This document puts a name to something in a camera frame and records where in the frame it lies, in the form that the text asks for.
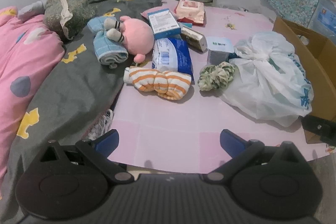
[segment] floor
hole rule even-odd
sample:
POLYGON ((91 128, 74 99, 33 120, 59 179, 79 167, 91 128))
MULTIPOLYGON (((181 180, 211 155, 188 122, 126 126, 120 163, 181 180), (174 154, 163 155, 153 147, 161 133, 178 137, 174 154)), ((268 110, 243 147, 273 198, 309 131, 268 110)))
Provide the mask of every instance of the floor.
MULTIPOLYGON (((329 156, 312 160, 309 162, 316 176, 323 187, 323 199, 316 211, 315 217, 322 224, 336 223, 336 153, 329 156)), ((136 166, 127 166, 127 171, 131 173, 135 179, 140 174, 167 174, 159 170, 141 168, 136 166)))

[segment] gray blanket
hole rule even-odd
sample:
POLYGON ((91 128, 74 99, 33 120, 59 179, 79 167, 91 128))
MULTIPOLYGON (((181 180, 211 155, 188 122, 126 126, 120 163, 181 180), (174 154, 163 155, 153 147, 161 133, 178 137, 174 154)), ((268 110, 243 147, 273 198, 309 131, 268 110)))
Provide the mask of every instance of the gray blanket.
MULTIPOLYGON (((160 0, 88 1, 97 16, 114 11, 117 18, 128 15, 141 19, 141 12, 161 5, 160 0)), ((124 69, 133 58, 119 64, 116 69, 109 69, 98 63, 93 38, 94 35, 85 27, 64 46, 64 58, 29 104, 27 112, 37 108, 39 121, 27 128, 29 138, 16 136, 11 146, 8 171, 1 186, 0 223, 17 223, 23 218, 15 199, 15 185, 41 147, 51 139, 61 145, 80 140, 99 114, 109 108, 121 89, 124 69)))

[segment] green scrunchie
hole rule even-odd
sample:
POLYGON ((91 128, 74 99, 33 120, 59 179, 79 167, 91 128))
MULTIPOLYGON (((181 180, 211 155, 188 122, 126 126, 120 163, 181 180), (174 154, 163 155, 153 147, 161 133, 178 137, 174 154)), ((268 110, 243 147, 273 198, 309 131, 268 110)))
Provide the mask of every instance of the green scrunchie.
POLYGON ((205 66, 199 73, 197 84, 201 91, 209 91, 211 89, 225 88, 233 81, 235 67, 227 62, 222 62, 218 66, 205 66))

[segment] pink table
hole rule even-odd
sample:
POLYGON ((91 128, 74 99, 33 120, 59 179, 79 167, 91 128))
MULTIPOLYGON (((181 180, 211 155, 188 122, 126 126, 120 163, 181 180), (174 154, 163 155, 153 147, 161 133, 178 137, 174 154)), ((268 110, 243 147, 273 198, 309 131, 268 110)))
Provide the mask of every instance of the pink table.
MULTIPOLYGON (((171 8, 177 4, 175 0, 166 1, 171 8)), ((206 7, 206 21, 206 27, 193 29, 205 36, 227 37, 233 44, 273 28, 263 15, 214 7, 206 7), (236 30, 226 28, 227 23, 234 24, 236 30)), ((197 81, 207 53, 190 50, 190 55, 197 81)), ((124 85, 111 128, 118 130, 120 141, 110 160, 169 172, 207 173, 230 160, 219 143, 224 128, 246 140, 261 140, 265 145, 293 141, 306 160, 333 152, 326 144, 306 144, 300 121, 282 128, 275 122, 254 120, 212 93, 200 92, 197 84, 175 102, 124 85)))

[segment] plush toy leg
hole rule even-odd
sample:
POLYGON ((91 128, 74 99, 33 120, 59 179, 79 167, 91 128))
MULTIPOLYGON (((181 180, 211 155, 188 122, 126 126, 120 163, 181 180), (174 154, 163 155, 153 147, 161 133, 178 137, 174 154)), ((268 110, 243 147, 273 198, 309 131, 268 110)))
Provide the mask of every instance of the plush toy leg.
POLYGON ((124 23, 121 23, 113 18, 107 18, 104 20, 104 29, 120 29, 123 26, 124 23))
POLYGON ((124 41, 124 36, 117 29, 110 29, 106 32, 108 39, 111 39, 115 42, 122 43, 124 41))
POLYGON ((143 61, 145 61, 146 56, 144 54, 137 54, 134 57, 134 62, 135 63, 142 63, 143 61))

